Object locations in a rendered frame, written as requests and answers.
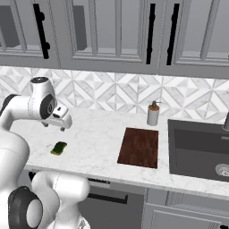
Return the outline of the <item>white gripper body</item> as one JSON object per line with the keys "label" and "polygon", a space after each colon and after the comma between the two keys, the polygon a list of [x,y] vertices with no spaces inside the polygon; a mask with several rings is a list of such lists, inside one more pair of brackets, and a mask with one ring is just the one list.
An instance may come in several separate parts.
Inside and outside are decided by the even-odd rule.
{"label": "white gripper body", "polygon": [[69,113],[66,113],[61,117],[58,117],[56,114],[52,114],[46,120],[42,120],[41,122],[69,129],[72,126],[72,117]]}

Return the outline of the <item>green and yellow sponge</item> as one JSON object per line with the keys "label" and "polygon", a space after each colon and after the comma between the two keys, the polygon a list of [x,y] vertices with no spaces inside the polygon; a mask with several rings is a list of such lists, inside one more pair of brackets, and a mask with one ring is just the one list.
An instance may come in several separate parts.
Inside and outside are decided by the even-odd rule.
{"label": "green and yellow sponge", "polygon": [[54,148],[50,151],[51,154],[60,156],[64,152],[64,148],[67,146],[66,142],[58,141]]}

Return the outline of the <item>dark brown wooden cutting board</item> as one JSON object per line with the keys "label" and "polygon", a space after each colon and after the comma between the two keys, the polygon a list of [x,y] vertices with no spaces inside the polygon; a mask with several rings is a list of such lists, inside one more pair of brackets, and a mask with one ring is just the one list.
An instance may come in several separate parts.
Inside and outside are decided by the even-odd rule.
{"label": "dark brown wooden cutting board", "polygon": [[157,169],[158,131],[127,128],[123,136],[118,164]]}

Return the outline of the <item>grey soap dispenser with pump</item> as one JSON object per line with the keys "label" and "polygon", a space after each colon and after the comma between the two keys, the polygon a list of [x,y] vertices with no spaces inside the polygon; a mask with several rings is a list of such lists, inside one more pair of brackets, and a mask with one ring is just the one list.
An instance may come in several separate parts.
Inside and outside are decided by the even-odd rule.
{"label": "grey soap dispenser with pump", "polygon": [[156,100],[154,100],[148,106],[147,124],[150,126],[156,126],[157,122],[158,122],[159,106],[157,104],[158,104],[158,102]]}

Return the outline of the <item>grey dishwasher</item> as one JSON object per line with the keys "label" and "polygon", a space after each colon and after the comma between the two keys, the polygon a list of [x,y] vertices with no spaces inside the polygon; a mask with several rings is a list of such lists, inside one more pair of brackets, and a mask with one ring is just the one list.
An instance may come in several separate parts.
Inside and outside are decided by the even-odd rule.
{"label": "grey dishwasher", "polygon": [[91,198],[80,202],[79,209],[91,229],[141,229],[143,187],[92,178],[89,178],[89,185],[89,193],[120,199],[128,195],[127,204]]}

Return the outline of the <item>wide grey glass-front cupboard door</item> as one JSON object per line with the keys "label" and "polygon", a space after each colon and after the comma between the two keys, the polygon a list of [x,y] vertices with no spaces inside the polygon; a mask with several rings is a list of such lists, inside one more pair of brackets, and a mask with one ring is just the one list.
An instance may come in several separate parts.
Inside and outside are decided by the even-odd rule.
{"label": "wide grey glass-front cupboard door", "polygon": [[[150,4],[156,4],[151,63],[146,64]],[[163,0],[51,0],[63,69],[157,73]]]}

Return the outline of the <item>dark grey sink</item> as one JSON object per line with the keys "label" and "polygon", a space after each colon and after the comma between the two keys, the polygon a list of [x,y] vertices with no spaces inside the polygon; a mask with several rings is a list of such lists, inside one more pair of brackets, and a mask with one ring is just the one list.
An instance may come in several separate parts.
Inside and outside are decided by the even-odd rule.
{"label": "dark grey sink", "polygon": [[229,182],[229,131],[222,124],[167,120],[169,172]]}

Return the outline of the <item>grey base cupboard door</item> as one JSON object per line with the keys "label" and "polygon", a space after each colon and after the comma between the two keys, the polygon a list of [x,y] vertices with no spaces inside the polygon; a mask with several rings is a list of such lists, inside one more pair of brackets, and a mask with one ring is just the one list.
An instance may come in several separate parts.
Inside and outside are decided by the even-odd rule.
{"label": "grey base cupboard door", "polygon": [[141,229],[229,229],[229,200],[147,188]]}

